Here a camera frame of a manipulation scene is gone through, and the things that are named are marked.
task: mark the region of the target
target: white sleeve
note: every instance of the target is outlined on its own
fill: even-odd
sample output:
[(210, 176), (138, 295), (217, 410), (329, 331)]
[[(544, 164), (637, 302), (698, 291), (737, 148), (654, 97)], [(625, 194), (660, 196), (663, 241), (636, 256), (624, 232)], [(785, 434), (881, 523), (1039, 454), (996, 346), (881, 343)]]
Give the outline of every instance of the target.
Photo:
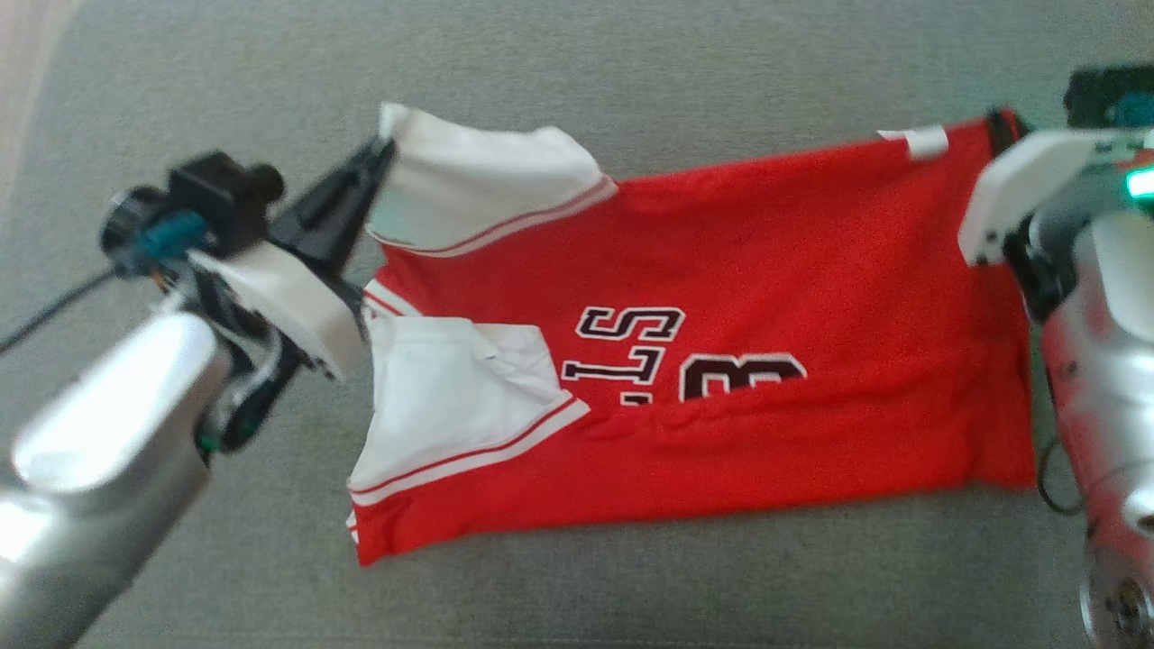
[(381, 135), (396, 141), (397, 157), (368, 231), (430, 255), (463, 254), (616, 192), (593, 156), (552, 126), (479, 130), (383, 104)]

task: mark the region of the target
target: red stripe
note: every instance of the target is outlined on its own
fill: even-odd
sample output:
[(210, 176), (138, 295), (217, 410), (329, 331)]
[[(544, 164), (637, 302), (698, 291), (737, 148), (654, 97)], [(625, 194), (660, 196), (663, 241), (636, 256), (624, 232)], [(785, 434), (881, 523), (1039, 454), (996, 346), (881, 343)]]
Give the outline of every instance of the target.
[(502, 229), (502, 227), (507, 227), (510, 224), (518, 223), (518, 222), (525, 221), (527, 218), (535, 218), (538, 216), (545, 216), (547, 214), (561, 212), (561, 211), (565, 211), (567, 209), (571, 209), (574, 206), (580, 203), (582, 201), (589, 200), (590, 196), (592, 196), (597, 192), (600, 192), (601, 189), (604, 189), (605, 186), (608, 185), (613, 180), (608, 176), (602, 176), (601, 179), (598, 180), (595, 185), (593, 185), (592, 187), (590, 187), (589, 189), (586, 189), (582, 194), (577, 195), (576, 197), (574, 197), (574, 199), (571, 199), (569, 201), (565, 201), (564, 203), (561, 203), (560, 206), (555, 206), (555, 207), (552, 207), (552, 208), (548, 208), (548, 209), (542, 209), (542, 210), (537, 210), (537, 211), (529, 211), (529, 212), (525, 212), (525, 214), (523, 214), (523, 215), (520, 215), (520, 216), (518, 216), (516, 218), (510, 218), (509, 221), (502, 221), (501, 223), (497, 223), (496, 225), (494, 225), (492, 227), (488, 227), (486, 230), (480, 231), (477, 234), (473, 234), (472, 237), (465, 239), (464, 241), (458, 241), (458, 243), (456, 243), (456, 244), (454, 244), (451, 246), (447, 246), (444, 248), (411, 248), (411, 247), (407, 247), (407, 246), (405, 246), (404, 244), (402, 244), (399, 241), (395, 241), (392, 239), (387, 239), (384, 237), (381, 237), (380, 240), (382, 243), (389, 243), (389, 244), (396, 245), (399, 248), (403, 248), (403, 249), (406, 249), (406, 251), (412, 251), (414, 253), (434, 253), (434, 254), (435, 253), (447, 253), (447, 252), (452, 251), (455, 248), (459, 248), (462, 246), (467, 246), (469, 244), (471, 244), (471, 243), (473, 243), (473, 241), (475, 241), (475, 240), (478, 240), (478, 239), (480, 239), (482, 237), (487, 237), (493, 231)]
[(368, 291), (365, 291), (365, 297), (368, 298), (368, 299), (370, 299), (370, 300), (373, 300), (373, 301), (375, 301), (376, 304), (383, 306), (384, 308), (389, 309), (389, 313), (391, 313), (394, 315), (400, 315), (402, 318), (404, 318), (404, 315), (405, 315), (404, 313), (400, 313), (399, 311), (397, 311), (392, 305), (385, 304), (384, 300), (382, 300), (381, 298), (374, 296), (373, 293), (370, 293)]
[(1134, 154), (1134, 159), (1119, 162), (1117, 167), (1122, 171), (1130, 171), (1131, 169), (1149, 166), (1151, 164), (1154, 164), (1154, 149), (1142, 149)]
[(484, 449), (480, 449), (480, 450), (470, 450), (469, 453), (462, 453), (460, 455), (454, 455), (452, 457), (447, 457), (444, 460), (440, 460), (440, 461), (434, 462), (432, 464), (427, 464), (425, 467), (421, 467), (420, 469), (413, 469), (412, 471), (409, 471), (407, 473), (402, 473), (400, 476), (397, 476), (395, 478), (389, 478), (389, 479), (384, 480), (383, 483), (381, 483), (379, 485), (366, 487), (366, 488), (357, 488), (357, 490), (351, 488), (351, 490), (349, 490), (349, 492), (350, 493), (368, 493), (370, 491), (376, 491), (376, 490), (379, 490), (379, 488), (381, 488), (383, 486), (391, 485), (392, 483), (395, 483), (397, 480), (403, 480), (405, 478), (409, 478), (411, 476), (420, 473), (421, 471), (427, 471), (429, 469), (435, 469), (436, 467), (440, 467), (442, 464), (448, 464), (449, 462), (456, 462), (458, 460), (464, 460), (465, 457), (472, 457), (473, 455), (484, 455), (486, 453), (495, 453), (497, 450), (504, 450), (504, 449), (509, 448), (510, 446), (512, 446), (512, 445), (517, 443), (518, 441), (520, 441), (520, 440), (525, 439), (526, 437), (529, 437), (530, 433), (532, 433), (537, 428), (541, 427), (541, 424), (545, 424), (546, 422), (548, 422), (549, 419), (552, 419), (555, 415), (557, 415), (559, 412), (561, 412), (565, 408), (569, 408), (570, 405), (572, 405), (572, 403), (575, 401), (577, 401), (577, 397), (569, 397), (569, 401), (567, 401), (567, 402), (562, 403), (561, 405), (559, 405), (559, 406), (554, 408), (553, 410), (550, 410), (548, 413), (545, 415), (545, 417), (541, 417), (540, 419), (537, 420), (535, 424), (533, 424), (532, 426), (530, 426), (529, 428), (526, 428), (524, 433), (522, 433), (522, 434), (517, 435), (516, 438), (514, 438), (514, 439), (504, 442), (501, 446), (496, 446), (496, 447), (493, 447), (493, 448), (484, 448)]
[(1021, 140), (1021, 125), (1018, 124), (1018, 113), (1007, 106), (1002, 109), (1002, 117), (1010, 122), (1010, 133), (1013, 135), (1013, 141), (1017, 142)]

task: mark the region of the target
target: white tag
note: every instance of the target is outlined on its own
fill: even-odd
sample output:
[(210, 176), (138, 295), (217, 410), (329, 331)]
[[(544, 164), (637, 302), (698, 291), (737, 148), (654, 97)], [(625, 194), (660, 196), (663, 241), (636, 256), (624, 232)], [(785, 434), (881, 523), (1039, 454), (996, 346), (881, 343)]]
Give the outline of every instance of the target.
[(905, 139), (909, 144), (909, 159), (928, 161), (941, 156), (950, 149), (950, 137), (941, 126), (926, 126), (908, 130), (878, 130), (886, 140)]

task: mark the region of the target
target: green led light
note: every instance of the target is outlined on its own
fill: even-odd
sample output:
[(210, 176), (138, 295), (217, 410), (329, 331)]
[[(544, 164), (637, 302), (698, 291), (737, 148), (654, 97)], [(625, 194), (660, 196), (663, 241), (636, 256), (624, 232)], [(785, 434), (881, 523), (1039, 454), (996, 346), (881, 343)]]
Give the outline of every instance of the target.
[(1134, 199), (1154, 199), (1154, 167), (1130, 172), (1126, 191)]

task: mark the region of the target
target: blue connector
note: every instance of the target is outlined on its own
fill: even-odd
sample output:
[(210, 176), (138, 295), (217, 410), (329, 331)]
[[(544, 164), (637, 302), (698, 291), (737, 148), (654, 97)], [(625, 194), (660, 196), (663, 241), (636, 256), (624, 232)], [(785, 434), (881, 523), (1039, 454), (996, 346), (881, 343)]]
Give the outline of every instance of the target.
[(174, 259), (204, 243), (209, 224), (192, 210), (179, 210), (145, 230), (115, 255), (117, 275), (148, 275), (160, 262)]
[(1114, 122), (1119, 128), (1148, 128), (1154, 126), (1154, 95), (1130, 92), (1114, 105)]

